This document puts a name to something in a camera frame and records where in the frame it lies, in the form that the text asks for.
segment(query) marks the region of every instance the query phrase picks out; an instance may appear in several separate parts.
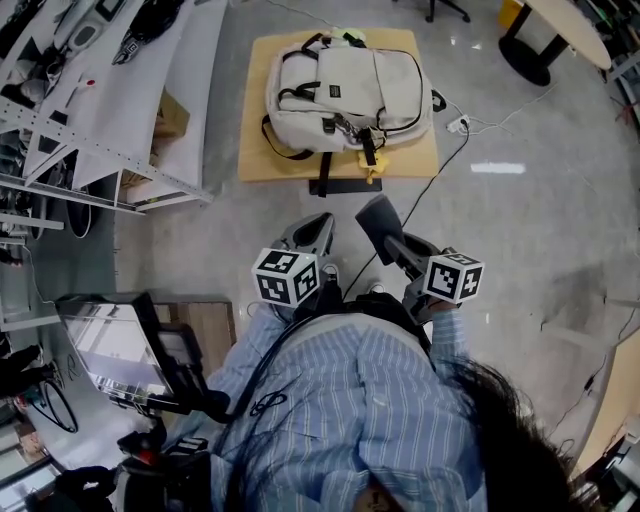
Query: office chair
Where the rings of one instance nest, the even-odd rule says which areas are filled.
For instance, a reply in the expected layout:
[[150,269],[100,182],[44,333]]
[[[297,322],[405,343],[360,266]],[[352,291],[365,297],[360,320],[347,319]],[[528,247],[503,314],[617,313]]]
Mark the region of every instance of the office chair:
[[[454,11],[458,11],[460,14],[462,14],[462,21],[464,21],[465,23],[469,23],[471,21],[471,18],[469,17],[469,14],[467,13],[467,11],[458,7],[451,0],[440,0],[440,2],[442,2],[445,5],[448,5]],[[433,17],[435,16],[435,12],[436,12],[436,0],[430,0],[429,3],[430,3],[431,12],[427,14],[425,20],[427,20],[427,23],[433,23]]]

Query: cardboard box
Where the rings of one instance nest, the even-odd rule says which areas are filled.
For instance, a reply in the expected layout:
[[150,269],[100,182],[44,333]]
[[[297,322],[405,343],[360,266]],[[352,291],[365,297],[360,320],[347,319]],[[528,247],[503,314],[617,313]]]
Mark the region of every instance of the cardboard box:
[[179,139],[187,133],[189,112],[163,89],[158,105],[156,125],[153,129],[154,139]]

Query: striped shirt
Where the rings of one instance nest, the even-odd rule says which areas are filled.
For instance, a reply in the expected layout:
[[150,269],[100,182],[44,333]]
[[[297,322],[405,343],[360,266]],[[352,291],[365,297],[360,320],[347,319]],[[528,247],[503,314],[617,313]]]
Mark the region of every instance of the striped shirt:
[[[231,397],[229,411],[283,329],[260,306],[208,379],[210,389]],[[214,509],[224,506],[241,443],[268,433],[264,452],[250,464],[249,485],[260,482],[258,510],[350,511],[371,476],[404,510],[486,510],[472,426],[459,392],[443,380],[444,361],[466,355],[457,310],[434,315],[432,338],[427,357],[414,336],[361,314],[320,317],[294,333],[220,456],[211,456]],[[283,397],[256,415],[273,393]],[[176,422],[170,439],[204,437],[212,446],[221,431],[204,413],[192,413]]]

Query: power strip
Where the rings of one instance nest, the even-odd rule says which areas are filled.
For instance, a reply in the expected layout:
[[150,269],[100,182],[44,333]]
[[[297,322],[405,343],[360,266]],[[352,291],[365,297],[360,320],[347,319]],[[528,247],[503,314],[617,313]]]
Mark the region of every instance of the power strip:
[[462,135],[465,135],[468,131],[468,127],[471,126],[471,121],[469,120],[469,116],[464,115],[464,116],[460,116],[458,119],[455,119],[454,121],[451,121],[448,125],[447,125],[447,131],[450,133],[461,133]]

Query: shirt sleeve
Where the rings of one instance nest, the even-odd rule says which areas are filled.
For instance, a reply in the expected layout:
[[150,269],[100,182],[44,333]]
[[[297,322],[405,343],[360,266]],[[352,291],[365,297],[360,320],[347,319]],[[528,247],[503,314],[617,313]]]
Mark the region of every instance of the shirt sleeve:
[[[207,387],[224,391],[231,398],[227,412],[232,412],[244,387],[262,357],[284,331],[286,325],[275,316],[267,304],[260,304],[251,319],[249,329],[227,354],[224,365],[207,379]],[[208,418],[203,412],[180,416],[169,429],[166,445],[192,435]]]
[[435,361],[468,357],[462,318],[457,309],[433,314],[433,336],[430,356]]

